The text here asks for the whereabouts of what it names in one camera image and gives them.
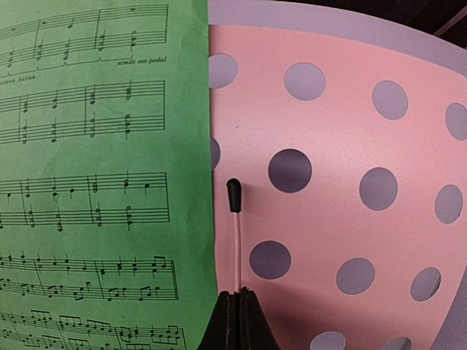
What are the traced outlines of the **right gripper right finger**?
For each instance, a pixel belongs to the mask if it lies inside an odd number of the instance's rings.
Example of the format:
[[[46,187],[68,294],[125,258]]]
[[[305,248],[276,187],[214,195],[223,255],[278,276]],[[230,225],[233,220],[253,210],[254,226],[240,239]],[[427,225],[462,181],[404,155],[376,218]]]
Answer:
[[[279,350],[279,345],[254,291],[242,287],[236,295],[236,348]]]

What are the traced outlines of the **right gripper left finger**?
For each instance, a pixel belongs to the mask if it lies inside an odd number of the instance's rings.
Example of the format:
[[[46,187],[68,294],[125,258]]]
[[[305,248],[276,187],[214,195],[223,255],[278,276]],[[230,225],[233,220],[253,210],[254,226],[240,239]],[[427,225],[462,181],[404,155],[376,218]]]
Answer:
[[[198,350],[237,348],[237,294],[221,292],[212,310]]]

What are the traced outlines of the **green sheet music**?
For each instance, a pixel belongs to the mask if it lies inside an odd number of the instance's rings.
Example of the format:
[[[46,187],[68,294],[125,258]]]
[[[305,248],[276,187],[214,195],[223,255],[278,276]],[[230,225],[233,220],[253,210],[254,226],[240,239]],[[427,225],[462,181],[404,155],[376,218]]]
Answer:
[[[196,349],[217,298],[205,1],[1,3],[1,347]]]

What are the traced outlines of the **pink music stand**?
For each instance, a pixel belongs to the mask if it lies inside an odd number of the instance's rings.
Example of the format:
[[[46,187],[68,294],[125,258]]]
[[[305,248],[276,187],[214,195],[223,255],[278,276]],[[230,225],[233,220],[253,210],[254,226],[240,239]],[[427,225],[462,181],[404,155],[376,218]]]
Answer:
[[[466,269],[466,78],[347,39],[212,26],[215,262],[282,349],[429,349]]]

